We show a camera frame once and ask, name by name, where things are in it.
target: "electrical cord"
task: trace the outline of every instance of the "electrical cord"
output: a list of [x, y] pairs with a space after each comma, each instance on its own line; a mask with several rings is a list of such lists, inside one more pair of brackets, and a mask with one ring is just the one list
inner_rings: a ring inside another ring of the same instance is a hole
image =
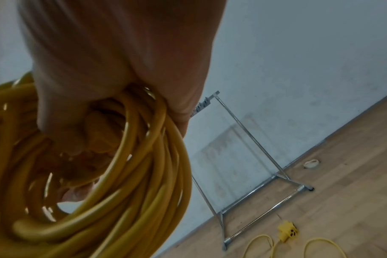
[[[292, 222], [284, 221], [284, 223], [279, 226], [279, 243], [285, 243], [289, 238], [295, 238], [297, 235], [298, 235], [298, 230]], [[278, 244], [274, 244], [273, 239], [269, 235], [258, 235], [255, 238], [253, 238], [246, 246], [245, 251], [243, 252], [242, 258], [246, 257], [246, 253], [248, 252], [250, 245], [259, 238], [267, 238], [267, 241], [270, 245], [269, 258], [274, 258], [274, 253]], [[308, 240], [304, 245], [303, 257], [305, 257], [307, 247], [312, 242], [316, 242], [316, 241], [324, 241], [324, 242], [330, 243], [331, 245], [337, 248], [337, 250], [342, 254], [343, 258], [347, 258], [347, 255], [339, 245], [337, 245], [334, 241], [331, 241], [326, 238], [312, 238]]]
[[[98, 102], [85, 119], [87, 149], [117, 152], [107, 167], [67, 178], [36, 169], [54, 145], [36, 127], [32, 75], [0, 85], [0, 258], [151, 257], [191, 195], [188, 155], [166, 110], [137, 86]], [[59, 209], [60, 187], [100, 176], [73, 213]]]

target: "yellow extension cord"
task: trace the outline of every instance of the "yellow extension cord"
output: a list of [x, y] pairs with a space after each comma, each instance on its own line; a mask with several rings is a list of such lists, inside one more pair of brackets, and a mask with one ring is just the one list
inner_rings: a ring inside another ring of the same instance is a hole
[[[287, 241], [287, 239], [289, 238], [295, 238], [296, 237], [296, 233], [298, 234], [298, 230], [297, 228], [294, 226], [293, 223], [291, 222], [288, 222], [288, 221], [284, 221], [284, 223], [282, 225], [279, 226], [279, 243], [284, 243]], [[276, 250], [276, 247], [278, 244], [274, 244], [274, 241], [273, 239], [269, 236], [269, 235], [258, 235], [257, 237], [253, 238], [249, 243], [248, 243], [248, 246], [246, 247], [245, 251], [243, 252], [243, 255], [242, 255], [242, 258], [245, 258], [246, 257], [246, 253], [248, 252], [249, 250], [249, 247], [250, 245], [257, 239], [259, 238], [267, 238], [267, 241], [271, 247], [271, 251], [270, 251], [270, 256], [269, 258], [274, 258], [274, 254], [275, 254], [275, 250]], [[343, 258], [347, 258], [347, 255], [345, 254], [345, 252], [342, 250], [342, 248], [337, 245], [334, 241], [331, 241], [329, 239], [326, 239], [326, 238], [312, 238], [310, 240], [308, 240], [305, 245], [304, 245], [304, 250], [303, 250], [303, 257], [305, 258], [305, 253], [307, 251], [307, 247], [312, 243], [312, 242], [316, 242], [316, 241], [324, 241], [324, 242], [327, 242], [327, 243], [330, 243], [331, 245], [335, 246], [337, 248], [337, 250], [342, 254], [342, 257]]]
[[[151, 257], [191, 195], [188, 155], [166, 110], [146, 88], [100, 101], [85, 119], [88, 150], [118, 151], [106, 170], [67, 179], [34, 169], [53, 145], [36, 127], [31, 74], [0, 85], [0, 258]], [[61, 184], [102, 174], [72, 214], [58, 208]]]

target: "metal stand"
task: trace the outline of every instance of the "metal stand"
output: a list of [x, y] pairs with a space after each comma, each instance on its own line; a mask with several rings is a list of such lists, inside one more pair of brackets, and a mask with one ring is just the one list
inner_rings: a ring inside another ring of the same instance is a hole
[[[203, 110], [205, 107], [207, 107], [208, 105], [211, 104], [211, 99], [215, 98], [225, 109], [226, 111], [233, 117], [233, 119], [235, 119], [236, 123], [245, 131], [245, 133], [253, 140], [253, 142], [257, 145], [257, 147], [259, 147], [259, 149], [269, 158], [269, 160], [274, 164], [274, 166], [278, 169], [278, 172], [275, 173], [273, 176], [271, 176], [270, 178], [268, 178], [267, 180], [263, 181], [261, 184], [259, 184], [258, 186], [256, 186], [252, 191], [250, 191], [249, 193], [245, 194], [244, 196], [242, 196], [241, 198], [239, 198], [239, 200], [235, 201], [234, 203], [232, 203], [231, 205], [227, 206], [226, 208], [224, 208], [221, 212], [217, 213], [215, 211], [215, 209], [212, 207], [211, 203], [209, 202], [208, 198], [206, 197], [206, 195], [204, 194], [204, 192], [202, 191], [201, 187], [199, 186], [198, 182], [195, 180], [194, 176], [192, 175], [192, 180], [194, 182], [194, 184], [196, 185], [196, 187], [198, 188], [199, 192], [201, 193], [203, 199], [205, 200], [206, 204], [208, 205], [209, 209], [211, 210], [211, 212], [213, 213], [213, 216], [219, 221], [219, 224], [222, 228], [222, 239], [223, 239], [223, 243], [222, 243], [222, 250], [226, 251], [227, 248], [228, 248], [228, 245], [230, 243], [232, 243], [233, 240], [235, 240], [240, 234], [242, 234], [243, 232], [245, 232], [246, 230], [248, 230], [252, 225], [254, 225], [257, 221], [261, 220], [263, 217], [266, 217], [268, 214], [270, 214], [271, 212], [275, 211], [276, 209], [278, 209], [280, 206], [282, 206], [284, 203], [286, 203], [287, 201], [289, 201], [290, 199], [292, 199], [294, 196], [296, 196], [298, 193], [300, 192], [303, 192], [305, 190], [308, 190], [308, 191], [314, 191], [314, 188], [309, 186], [309, 185], [306, 185], [306, 184], [302, 184], [302, 183], [299, 183], [299, 182], [296, 182], [294, 180], [291, 180], [290, 177], [284, 172], [284, 170], [282, 169], [282, 167], [280, 167], [280, 165], [273, 159], [272, 156], [270, 156], [270, 154], [262, 147], [262, 145], [256, 140], [256, 138], [253, 137], [253, 135], [247, 130], [247, 128], [239, 121], [239, 119], [232, 113], [232, 111], [223, 103], [223, 101], [219, 98], [219, 91], [215, 92], [214, 94], [212, 94], [210, 97], [208, 98], [205, 98], [204, 102], [202, 103], [199, 103], [198, 106], [196, 107], [196, 109], [194, 110], [194, 112], [192, 113], [191, 116], [194, 116], [196, 114], [198, 114], [201, 110]], [[249, 197], [251, 197], [253, 194], [255, 194], [257, 191], [259, 191], [260, 189], [262, 189], [263, 187], [267, 186], [269, 183], [271, 183], [272, 181], [274, 181], [275, 179], [281, 179], [287, 183], [291, 183], [291, 184], [294, 184], [297, 187], [296, 190], [294, 190], [289, 196], [287, 196], [286, 198], [284, 198], [283, 200], [279, 201], [276, 205], [274, 205], [273, 207], [271, 207], [269, 210], [267, 210], [266, 212], [264, 212], [263, 214], [261, 214], [259, 217], [257, 217], [256, 219], [254, 219], [252, 222], [250, 222], [249, 224], [247, 224], [246, 226], [244, 226], [242, 229], [240, 229], [238, 232], [234, 233], [233, 235], [229, 236], [229, 237], [225, 237], [225, 223], [223, 221], [223, 216], [228, 213], [231, 209], [233, 209], [234, 207], [238, 206], [240, 203], [242, 203], [243, 201], [245, 201], [246, 199], [248, 199]]]

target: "wooden floor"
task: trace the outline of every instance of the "wooden floor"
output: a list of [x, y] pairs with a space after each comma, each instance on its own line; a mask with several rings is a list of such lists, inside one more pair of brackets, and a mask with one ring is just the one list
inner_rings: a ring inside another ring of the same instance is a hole
[[[303, 163], [318, 159], [311, 170]], [[240, 258], [256, 235], [269, 234], [277, 241], [277, 227], [283, 220], [294, 222], [300, 231], [295, 240], [277, 247], [277, 258], [302, 258], [306, 240], [329, 238], [338, 243], [348, 258], [387, 258], [387, 100], [331, 135], [288, 170], [297, 181], [315, 187], [274, 214], [258, 222], [221, 250], [221, 232], [212, 219], [162, 258]], [[294, 186], [276, 180], [236, 208], [228, 216], [228, 234], [237, 231], [287, 196]], [[254, 243], [246, 257], [267, 258], [266, 240]], [[307, 258], [342, 257], [326, 243], [309, 247]]]

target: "yellow power strip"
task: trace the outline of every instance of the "yellow power strip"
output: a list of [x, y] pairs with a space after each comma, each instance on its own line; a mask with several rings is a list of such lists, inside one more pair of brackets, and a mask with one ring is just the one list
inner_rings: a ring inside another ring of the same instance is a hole
[[[297, 230], [294, 223], [289, 222], [289, 221], [284, 221], [283, 224], [281, 224], [279, 226], [279, 242], [285, 243], [289, 238], [295, 238], [298, 235], [298, 233], [299, 233], [299, 231]], [[269, 235], [258, 235], [257, 237], [253, 238], [249, 242], [248, 246], [246, 247], [242, 258], [245, 258], [246, 253], [248, 252], [250, 245], [256, 239], [259, 239], [259, 238], [267, 238], [267, 240], [269, 241], [269, 245], [271, 247], [270, 258], [274, 258], [274, 251], [277, 247], [277, 244], [274, 244], [273, 239]], [[328, 243], [334, 245], [340, 251], [340, 253], [342, 254], [342, 257], [347, 258], [347, 255], [341, 249], [341, 247], [339, 247], [339, 245], [337, 245], [333, 241], [326, 239], [326, 238], [312, 238], [312, 239], [308, 240], [304, 245], [303, 257], [305, 257], [305, 252], [307, 250], [308, 245], [311, 244], [312, 242], [315, 242], [315, 241], [325, 241], [325, 242], [328, 242]]]

